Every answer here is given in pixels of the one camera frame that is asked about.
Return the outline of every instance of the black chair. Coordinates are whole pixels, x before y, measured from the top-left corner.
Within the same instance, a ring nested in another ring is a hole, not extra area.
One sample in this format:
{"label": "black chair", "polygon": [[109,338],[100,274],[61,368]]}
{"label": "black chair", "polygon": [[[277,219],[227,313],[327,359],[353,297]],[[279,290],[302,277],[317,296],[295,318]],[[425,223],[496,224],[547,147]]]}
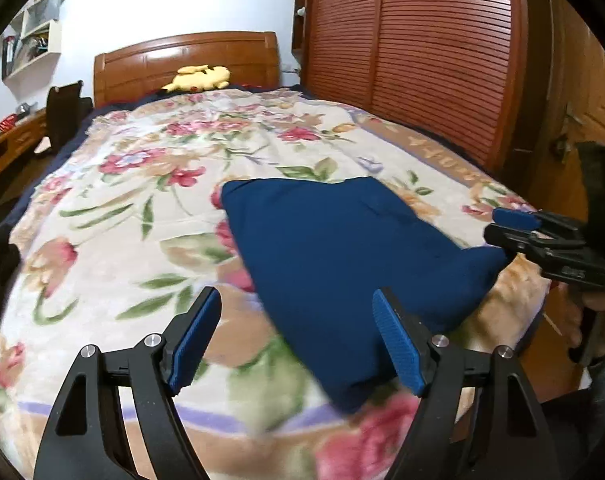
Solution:
{"label": "black chair", "polygon": [[47,155],[53,155],[78,131],[80,122],[93,110],[91,97],[80,97],[82,81],[66,86],[52,86],[47,95],[47,136],[51,148]]}

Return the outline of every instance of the human hand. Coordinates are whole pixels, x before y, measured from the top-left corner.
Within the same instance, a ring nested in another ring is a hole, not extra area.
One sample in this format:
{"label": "human hand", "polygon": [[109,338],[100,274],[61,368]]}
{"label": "human hand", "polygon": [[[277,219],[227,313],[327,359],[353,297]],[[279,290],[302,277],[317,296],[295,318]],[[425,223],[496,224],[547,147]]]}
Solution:
{"label": "human hand", "polygon": [[[566,298],[566,308],[564,311],[562,332],[570,348],[577,348],[582,343],[582,333],[580,332],[580,323],[583,317],[583,308],[573,303],[567,293],[566,283],[561,283],[560,289]],[[582,301],[585,307],[595,312],[605,313],[605,292],[583,292]],[[605,320],[603,323],[603,333],[596,343],[594,358],[598,359],[605,356]]]}

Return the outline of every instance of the red object on desk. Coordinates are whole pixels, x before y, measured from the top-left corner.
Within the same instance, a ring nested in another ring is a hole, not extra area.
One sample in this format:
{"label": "red object on desk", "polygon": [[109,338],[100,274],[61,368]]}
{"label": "red object on desk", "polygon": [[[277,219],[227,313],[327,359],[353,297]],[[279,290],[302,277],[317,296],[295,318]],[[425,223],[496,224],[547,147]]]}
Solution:
{"label": "red object on desk", "polygon": [[14,126],[16,126],[17,118],[18,118],[18,116],[16,114],[11,114],[11,115],[8,115],[7,117],[5,117],[3,120],[0,121],[0,130],[3,133],[8,132],[10,129],[12,129]]}

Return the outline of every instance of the metal screw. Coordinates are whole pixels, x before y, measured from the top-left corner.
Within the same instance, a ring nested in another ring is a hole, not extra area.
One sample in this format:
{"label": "metal screw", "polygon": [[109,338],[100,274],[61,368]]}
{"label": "metal screw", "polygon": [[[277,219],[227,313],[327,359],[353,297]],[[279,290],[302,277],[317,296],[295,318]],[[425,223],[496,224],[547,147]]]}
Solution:
{"label": "metal screw", "polygon": [[150,334],[144,339],[145,346],[158,346],[162,341],[162,336],[160,334]]}
{"label": "metal screw", "polygon": [[511,359],[514,356],[514,351],[507,345],[500,345],[498,353],[503,359]]}
{"label": "metal screw", "polygon": [[93,345],[84,346],[84,347],[82,347],[82,350],[80,350],[80,355],[85,358],[91,357],[95,353],[96,353],[96,347]]}
{"label": "metal screw", "polygon": [[431,339],[432,343],[438,348],[445,348],[449,345],[449,338],[446,335],[437,334]]}

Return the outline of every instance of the pink flower pattern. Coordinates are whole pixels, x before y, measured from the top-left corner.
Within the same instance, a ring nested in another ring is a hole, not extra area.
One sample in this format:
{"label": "pink flower pattern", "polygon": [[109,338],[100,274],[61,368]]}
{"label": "pink flower pattern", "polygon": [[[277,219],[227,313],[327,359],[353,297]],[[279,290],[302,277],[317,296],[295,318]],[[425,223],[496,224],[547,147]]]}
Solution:
{"label": "pink flower pattern", "polygon": [[204,100],[204,95],[202,94],[188,94],[186,97],[187,101],[190,103],[201,103]]}
{"label": "pink flower pattern", "polygon": [[243,113],[243,112],[255,112],[259,108],[260,108],[259,104],[242,105],[242,106],[237,106],[234,111],[241,112],[241,113]]}
{"label": "pink flower pattern", "polygon": [[71,191],[71,187],[67,187],[65,189],[60,190],[55,196],[51,199],[51,204],[56,205],[60,200],[62,200],[68,192]]}
{"label": "pink flower pattern", "polygon": [[116,110],[115,112],[111,112],[108,115],[108,118],[110,121],[114,121],[114,122],[118,122],[118,123],[122,123],[123,121],[126,121],[128,117],[129,117],[129,112],[127,110]]}
{"label": "pink flower pattern", "polygon": [[484,222],[491,222],[491,214],[494,211],[494,208],[489,204],[484,202],[476,202],[472,205],[463,205],[461,208],[463,213],[473,216],[478,220],[482,220]]}
{"label": "pink flower pattern", "polygon": [[187,123],[171,123],[165,131],[171,136],[188,136],[195,135],[201,130],[206,130],[212,127],[212,121],[190,121]]}
{"label": "pink flower pattern", "polygon": [[77,258],[76,247],[67,238],[49,240],[26,261],[26,283],[36,290],[44,288],[45,298],[50,298]]}
{"label": "pink flower pattern", "polygon": [[196,182],[197,176],[201,176],[206,171],[204,166],[200,166],[195,170],[174,170],[167,181],[167,185],[179,184],[182,187],[192,187]]}
{"label": "pink flower pattern", "polygon": [[151,164],[164,154],[164,148],[153,148],[125,153],[124,155],[109,155],[98,169],[101,173],[122,174],[130,168],[140,168]]}
{"label": "pink flower pattern", "polygon": [[225,274],[221,281],[229,283],[230,285],[233,285],[240,290],[244,290],[245,292],[256,292],[254,282],[252,281],[249,272],[247,272],[247,269],[244,268]]}
{"label": "pink flower pattern", "polygon": [[213,128],[219,132],[230,132],[232,130],[241,130],[247,126],[248,121],[215,121]]}
{"label": "pink flower pattern", "polygon": [[222,186],[221,184],[216,184],[214,187],[214,190],[212,191],[211,196],[209,197],[209,200],[211,200],[212,205],[216,208],[216,209],[222,209]]}
{"label": "pink flower pattern", "polygon": [[278,134],[278,138],[287,140],[288,142],[295,142],[297,140],[320,140],[321,137],[307,128],[296,126],[295,128],[291,128],[282,134]]}
{"label": "pink flower pattern", "polygon": [[0,387],[14,386],[25,367],[25,345],[17,343],[0,355]]}
{"label": "pink flower pattern", "polygon": [[526,212],[536,211],[534,207],[530,206],[524,199],[522,199],[518,195],[509,194],[506,196],[499,196],[496,200],[501,207],[505,207],[507,209],[518,209],[520,211]]}
{"label": "pink flower pattern", "polygon": [[419,406],[400,392],[371,408],[358,430],[330,436],[316,452],[318,480],[372,480],[391,466]]}
{"label": "pink flower pattern", "polygon": [[220,223],[216,226],[216,236],[218,237],[218,240],[220,240],[220,243],[224,245],[231,253],[238,253],[236,240],[233,239],[227,219],[220,221]]}
{"label": "pink flower pattern", "polygon": [[47,183],[44,184],[44,186],[42,186],[42,188],[47,191],[56,191],[57,189],[60,188],[60,186],[62,186],[62,184],[67,182],[68,179],[69,179],[68,175],[56,176],[54,178],[49,179],[47,181]]}

